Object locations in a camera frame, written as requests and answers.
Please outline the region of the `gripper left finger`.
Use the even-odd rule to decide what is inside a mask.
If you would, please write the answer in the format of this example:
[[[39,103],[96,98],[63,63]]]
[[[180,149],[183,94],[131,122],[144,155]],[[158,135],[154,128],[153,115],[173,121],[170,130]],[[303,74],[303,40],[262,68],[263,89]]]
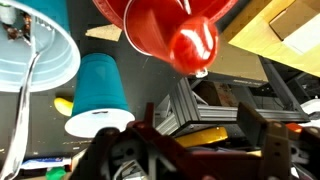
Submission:
[[[153,127],[154,104],[148,103],[142,121],[133,121],[125,131],[103,128],[95,135],[68,180],[123,180],[130,167],[149,180],[184,180],[177,152],[184,148]]]

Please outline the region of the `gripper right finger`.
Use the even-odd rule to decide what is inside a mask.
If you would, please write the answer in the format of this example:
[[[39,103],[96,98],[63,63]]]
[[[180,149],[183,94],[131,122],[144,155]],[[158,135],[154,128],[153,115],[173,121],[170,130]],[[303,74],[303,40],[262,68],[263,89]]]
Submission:
[[[215,180],[298,180],[320,179],[319,128],[303,127],[299,133],[277,120],[266,120],[254,108],[240,103],[237,124],[247,139],[261,149],[256,156],[241,151],[193,151]]]

